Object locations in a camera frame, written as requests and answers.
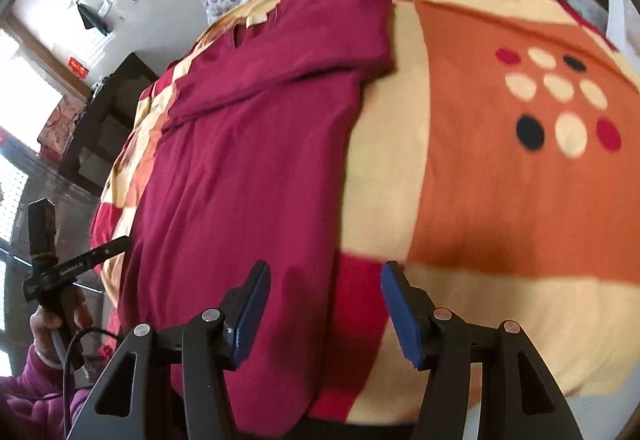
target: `blanket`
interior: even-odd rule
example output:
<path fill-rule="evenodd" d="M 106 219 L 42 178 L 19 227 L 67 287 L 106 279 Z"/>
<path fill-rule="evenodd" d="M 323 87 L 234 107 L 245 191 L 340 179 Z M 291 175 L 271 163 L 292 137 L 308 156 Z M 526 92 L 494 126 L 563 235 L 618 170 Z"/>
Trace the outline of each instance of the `blanket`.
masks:
<path fill-rule="evenodd" d="M 132 228 L 175 81 L 280 1 L 231 11 L 142 94 L 94 244 Z M 364 88 L 348 146 L 308 415 L 416 418 L 428 373 L 402 357 L 386 260 L 467 322 L 520 322 L 564 393 L 614 391 L 640 358 L 640 77 L 564 0 L 394 0 L 390 30 L 396 70 Z M 98 271 L 117 305 L 122 256 Z"/>

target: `blue gripper pad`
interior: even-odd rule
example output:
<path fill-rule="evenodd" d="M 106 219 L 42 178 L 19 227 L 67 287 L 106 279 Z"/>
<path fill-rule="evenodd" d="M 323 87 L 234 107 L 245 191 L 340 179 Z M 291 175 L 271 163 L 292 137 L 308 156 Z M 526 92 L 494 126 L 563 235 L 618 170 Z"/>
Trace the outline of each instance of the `blue gripper pad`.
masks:
<path fill-rule="evenodd" d="M 413 290 L 395 262 L 385 263 L 380 274 L 382 295 L 386 309 L 396 329 L 396 335 L 404 357 L 412 362 L 414 368 L 420 369 L 424 360 L 420 346 L 420 327 L 414 319 L 414 313 L 407 301 L 408 290 Z"/>
<path fill-rule="evenodd" d="M 267 305 L 267 299 L 271 292 L 271 269 L 266 262 L 255 265 L 249 275 L 247 284 L 253 283 L 253 290 L 247 297 L 246 304 L 238 318 L 236 325 L 236 337 L 231 354 L 233 362 L 239 366 L 243 360 L 249 357 L 254 345 L 255 335 Z"/>

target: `wooden furniture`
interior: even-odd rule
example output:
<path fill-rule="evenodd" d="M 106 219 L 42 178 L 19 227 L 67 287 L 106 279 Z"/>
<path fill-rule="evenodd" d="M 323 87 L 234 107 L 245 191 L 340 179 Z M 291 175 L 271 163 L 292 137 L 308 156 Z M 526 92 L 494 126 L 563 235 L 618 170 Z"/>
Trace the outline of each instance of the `wooden furniture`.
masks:
<path fill-rule="evenodd" d="M 146 86 L 158 79 L 158 76 L 135 53 L 129 54 L 116 71 L 105 79 L 103 86 L 95 91 L 87 103 L 84 114 L 76 123 L 73 135 L 66 143 L 58 172 L 89 193 L 100 196 L 103 186 L 80 172 L 81 153 L 86 150 L 109 166 L 113 165 L 125 140 L 110 143 L 112 144 L 110 148 L 117 149 L 118 152 L 102 146 L 100 137 L 104 123 L 107 117 L 111 116 L 127 128 L 127 131 L 133 129 L 135 106 L 142 90 L 140 90 L 140 81 L 137 81 L 135 89 L 127 88 L 127 82 L 141 77 L 146 80 Z"/>

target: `red sign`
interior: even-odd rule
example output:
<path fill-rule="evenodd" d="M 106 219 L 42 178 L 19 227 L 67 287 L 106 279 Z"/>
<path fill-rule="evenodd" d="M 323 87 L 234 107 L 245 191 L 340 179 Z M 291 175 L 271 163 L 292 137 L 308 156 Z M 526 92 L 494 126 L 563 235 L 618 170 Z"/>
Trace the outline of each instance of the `red sign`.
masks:
<path fill-rule="evenodd" d="M 89 74 L 89 69 L 76 58 L 69 58 L 69 68 L 81 79 L 84 79 Z"/>

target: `white fabric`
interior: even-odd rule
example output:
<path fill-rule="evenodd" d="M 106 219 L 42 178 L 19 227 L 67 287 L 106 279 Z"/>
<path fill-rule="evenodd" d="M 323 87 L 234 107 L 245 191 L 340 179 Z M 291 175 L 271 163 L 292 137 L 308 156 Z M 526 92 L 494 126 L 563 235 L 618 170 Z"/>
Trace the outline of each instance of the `white fabric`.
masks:
<path fill-rule="evenodd" d="M 640 74 L 640 14 L 631 0 L 609 0 L 607 38 Z"/>

